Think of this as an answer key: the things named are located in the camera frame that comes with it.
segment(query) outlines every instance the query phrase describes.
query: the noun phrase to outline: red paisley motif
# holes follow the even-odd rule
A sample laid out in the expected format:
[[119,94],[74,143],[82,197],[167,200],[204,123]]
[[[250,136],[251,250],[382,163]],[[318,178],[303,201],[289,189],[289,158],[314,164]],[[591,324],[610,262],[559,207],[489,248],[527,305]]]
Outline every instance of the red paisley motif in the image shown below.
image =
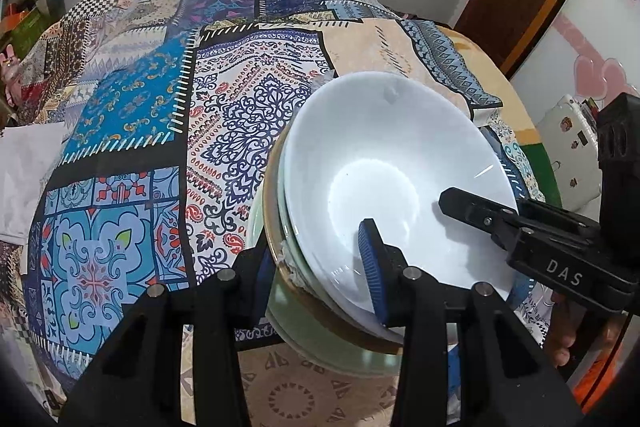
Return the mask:
[[231,253],[239,254],[244,250],[244,240],[235,233],[227,232],[222,236],[222,241],[229,247]]
[[195,118],[196,116],[200,116],[203,111],[204,111],[204,107],[202,107],[201,105],[197,105],[196,107],[194,107],[189,111],[189,116],[191,118]]
[[218,86],[218,89],[216,89],[216,94],[220,94],[222,92],[225,92],[229,87],[228,82],[223,82],[222,84],[220,84]]
[[184,213],[189,219],[195,221],[196,223],[199,223],[204,219],[202,210],[196,204],[188,204],[187,208],[185,208],[184,210]]

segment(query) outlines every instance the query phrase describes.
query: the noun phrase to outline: tablecloth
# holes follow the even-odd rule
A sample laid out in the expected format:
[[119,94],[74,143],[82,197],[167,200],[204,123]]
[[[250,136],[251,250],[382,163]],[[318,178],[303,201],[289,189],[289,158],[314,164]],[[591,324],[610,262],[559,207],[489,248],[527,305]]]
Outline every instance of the tablecloth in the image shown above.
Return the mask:
[[[19,117],[65,121],[68,141],[28,249],[0,250],[2,327],[20,332],[38,399],[49,389],[63,400],[147,286],[185,288],[232,265],[270,147],[313,77],[362,70],[453,93],[514,194],[544,199],[526,154],[544,167],[540,137],[491,60],[377,0],[83,0],[42,36],[22,64]],[[511,301],[540,340],[544,289],[533,286],[519,278]],[[274,344],[266,320],[236,340],[254,425],[388,423],[394,378],[317,367]],[[181,390],[193,419],[189,358]]]

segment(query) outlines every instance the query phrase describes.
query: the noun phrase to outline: bolt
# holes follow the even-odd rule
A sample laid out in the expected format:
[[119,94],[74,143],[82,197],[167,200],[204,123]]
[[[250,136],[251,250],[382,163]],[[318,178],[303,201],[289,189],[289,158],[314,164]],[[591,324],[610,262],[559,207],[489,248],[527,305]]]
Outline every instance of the bolt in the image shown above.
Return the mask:
[[404,275],[407,279],[415,281],[416,279],[420,279],[422,272],[420,268],[416,268],[415,266],[407,266],[404,270],[402,270],[402,275]]
[[488,297],[494,292],[494,287],[488,282],[477,282],[474,284],[474,289],[482,296]]
[[159,297],[164,293],[164,286],[162,286],[161,284],[152,284],[151,286],[149,286],[149,288],[146,289],[146,294],[149,295],[149,297]]
[[232,281],[236,277],[236,272],[232,268],[223,268],[216,273],[216,277],[222,282]]

